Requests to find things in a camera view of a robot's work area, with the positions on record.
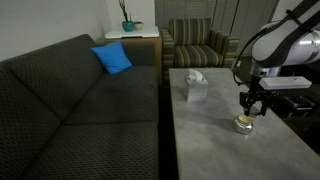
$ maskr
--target side table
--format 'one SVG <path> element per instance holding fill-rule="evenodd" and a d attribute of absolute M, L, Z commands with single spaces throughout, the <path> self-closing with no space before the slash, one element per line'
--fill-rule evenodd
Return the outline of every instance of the side table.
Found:
<path fill-rule="evenodd" d="M 153 43 L 155 47 L 155 61 L 158 74 L 158 86 L 162 86 L 162 38 L 159 35 L 158 27 L 144 27 L 143 30 L 124 32 L 113 30 L 105 35 L 104 44 L 120 40 L 122 43 Z"/>

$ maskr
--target vase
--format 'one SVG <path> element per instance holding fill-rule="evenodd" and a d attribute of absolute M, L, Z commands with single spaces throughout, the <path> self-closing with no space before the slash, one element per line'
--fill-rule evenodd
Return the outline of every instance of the vase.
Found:
<path fill-rule="evenodd" d="M 123 21 L 122 27 L 125 32 L 131 32 L 134 29 L 134 22 L 132 21 Z"/>

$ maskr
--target sofa armrest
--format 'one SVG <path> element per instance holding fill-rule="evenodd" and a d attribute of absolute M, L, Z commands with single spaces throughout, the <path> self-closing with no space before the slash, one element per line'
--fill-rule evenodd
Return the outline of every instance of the sofa armrest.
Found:
<path fill-rule="evenodd" d="M 133 66 L 155 66 L 152 43 L 123 43 L 124 52 Z"/>
<path fill-rule="evenodd" d="M 173 68 L 174 41 L 167 29 L 160 29 L 162 37 L 162 78 L 169 85 L 169 68 Z"/>
<path fill-rule="evenodd" d="M 223 67 L 231 68 L 236 60 L 239 38 L 216 30 L 210 30 L 209 46 L 223 57 Z"/>

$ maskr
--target green plant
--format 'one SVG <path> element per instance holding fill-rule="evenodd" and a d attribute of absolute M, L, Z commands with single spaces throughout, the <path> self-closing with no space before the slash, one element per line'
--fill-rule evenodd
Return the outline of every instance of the green plant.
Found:
<path fill-rule="evenodd" d="M 119 0 L 119 5 L 122 9 L 122 12 L 123 12 L 123 16 L 126 20 L 126 22 L 129 22 L 128 21 L 128 14 L 127 14 L 127 11 L 126 11 L 126 3 L 124 2 L 124 0 Z"/>

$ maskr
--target black cable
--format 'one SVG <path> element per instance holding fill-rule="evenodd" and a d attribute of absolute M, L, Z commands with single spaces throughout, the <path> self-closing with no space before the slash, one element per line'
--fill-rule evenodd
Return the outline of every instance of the black cable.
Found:
<path fill-rule="evenodd" d="M 235 70 L 235 68 L 237 67 L 238 62 L 239 62 L 239 60 L 240 60 L 240 58 L 241 58 L 241 56 L 242 56 L 242 53 L 243 53 L 244 50 L 247 48 L 247 46 L 249 46 L 249 45 L 252 43 L 252 41 L 254 41 L 256 38 L 258 38 L 259 36 L 261 36 L 261 35 L 262 35 L 263 33 L 265 33 L 267 30 L 268 30 L 268 28 L 264 28 L 264 29 L 262 29 L 261 31 L 259 31 L 257 34 L 255 34 L 253 37 L 251 37 L 251 39 L 250 39 L 250 40 L 247 42 L 247 44 L 242 48 L 239 56 L 237 57 L 237 60 L 236 60 L 236 63 L 235 63 L 235 65 L 234 65 L 233 69 L 232 69 L 232 72 L 233 72 L 233 80 L 234 80 L 235 83 L 238 84 L 238 86 L 245 84 L 245 83 L 243 83 L 243 82 L 239 82 L 239 81 L 236 80 L 236 70 Z"/>

